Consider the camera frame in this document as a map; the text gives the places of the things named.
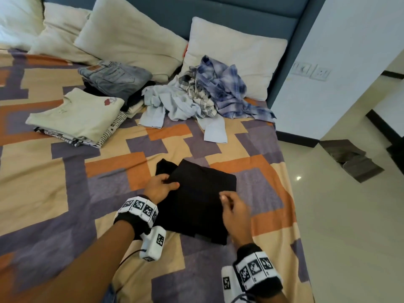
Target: left hand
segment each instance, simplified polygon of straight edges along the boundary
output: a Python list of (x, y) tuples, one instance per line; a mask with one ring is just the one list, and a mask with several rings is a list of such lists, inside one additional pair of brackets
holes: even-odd
[(178, 182), (163, 184), (163, 181), (168, 178), (168, 174), (159, 174), (152, 177), (146, 184), (143, 194), (146, 195), (155, 205), (164, 200), (171, 190), (177, 190), (179, 188)]

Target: hand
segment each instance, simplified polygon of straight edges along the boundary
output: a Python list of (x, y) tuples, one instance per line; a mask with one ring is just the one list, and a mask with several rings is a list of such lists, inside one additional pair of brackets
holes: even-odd
[(222, 191), (220, 201), (223, 206), (223, 223), (238, 250), (239, 247), (253, 243), (249, 207), (234, 191)]
[(143, 194), (146, 195), (155, 205), (164, 200), (171, 190), (177, 190), (179, 188), (178, 182), (163, 184), (163, 181), (168, 178), (168, 174), (159, 174), (152, 177), (146, 184)]

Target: right hand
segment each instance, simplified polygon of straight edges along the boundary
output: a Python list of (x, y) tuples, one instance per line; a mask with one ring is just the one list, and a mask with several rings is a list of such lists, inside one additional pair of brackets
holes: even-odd
[(238, 250), (239, 247), (253, 243), (249, 207), (234, 191), (222, 191), (220, 201), (223, 206), (223, 223)]

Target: cream pillow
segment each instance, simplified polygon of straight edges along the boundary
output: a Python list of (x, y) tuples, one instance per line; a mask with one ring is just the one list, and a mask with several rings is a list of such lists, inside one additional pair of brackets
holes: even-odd
[(28, 51), (43, 19), (41, 0), (0, 0), (0, 44)]
[(28, 54), (50, 55), (88, 65), (99, 62), (98, 58), (73, 44), (91, 11), (50, 2), (45, 2), (44, 5), (45, 30), (34, 41)]
[(126, 0), (96, 0), (74, 45), (100, 59), (149, 70), (154, 81), (166, 82), (181, 65), (187, 41)]
[(208, 55), (228, 66), (236, 65), (247, 86), (246, 97), (265, 101), (267, 88), (285, 52), (286, 39), (249, 35), (194, 17), (182, 72)]

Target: leather patch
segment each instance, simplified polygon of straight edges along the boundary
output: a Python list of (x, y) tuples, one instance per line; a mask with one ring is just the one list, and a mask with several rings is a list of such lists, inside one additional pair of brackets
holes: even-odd
[(90, 71), (94, 71), (94, 70), (97, 70), (98, 68), (101, 68), (101, 66), (100, 65), (95, 65), (95, 66), (88, 67), (87, 69), (90, 70)]

